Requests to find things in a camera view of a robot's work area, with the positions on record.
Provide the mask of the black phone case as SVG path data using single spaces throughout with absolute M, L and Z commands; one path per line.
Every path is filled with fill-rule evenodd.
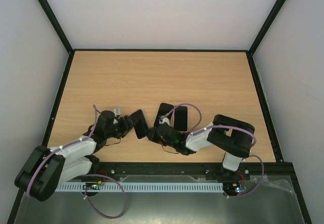
M 158 127 L 160 125 L 160 122 L 162 122 L 161 117 L 165 116 L 167 113 L 169 113 L 174 108 L 173 105 L 168 103 L 161 103 L 159 106 L 159 109 L 157 111 L 157 115 L 154 121 L 154 127 Z

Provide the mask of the pink translucent phone case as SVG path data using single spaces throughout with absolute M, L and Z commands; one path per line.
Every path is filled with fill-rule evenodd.
M 135 131 L 135 136 L 138 140 L 143 140 L 147 138 L 147 132 L 146 131 Z

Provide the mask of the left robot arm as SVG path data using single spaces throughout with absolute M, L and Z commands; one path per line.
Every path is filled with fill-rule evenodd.
M 99 158 L 94 153 L 110 138 L 122 139 L 138 123 L 135 116 L 119 110 L 95 112 L 95 122 L 75 141 L 57 147 L 37 146 L 17 174 L 14 185 L 28 196 L 45 201 L 56 188 L 78 176 L 95 174 Z

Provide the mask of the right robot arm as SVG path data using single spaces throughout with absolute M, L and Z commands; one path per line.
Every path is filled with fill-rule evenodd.
M 180 132 L 164 122 L 147 130 L 147 137 L 185 156 L 209 146 L 222 149 L 225 155 L 221 174 L 230 180 L 238 174 L 241 161 L 249 157 L 251 148 L 256 144 L 254 133 L 255 127 L 251 124 L 218 114 L 210 124 L 197 131 Z

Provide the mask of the blue phone case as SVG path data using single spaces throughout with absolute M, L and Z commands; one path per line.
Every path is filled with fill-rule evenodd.
M 148 131 L 148 125 L 141 109 L 132 113 L 130 117 L 135 121 L 134 131 Z

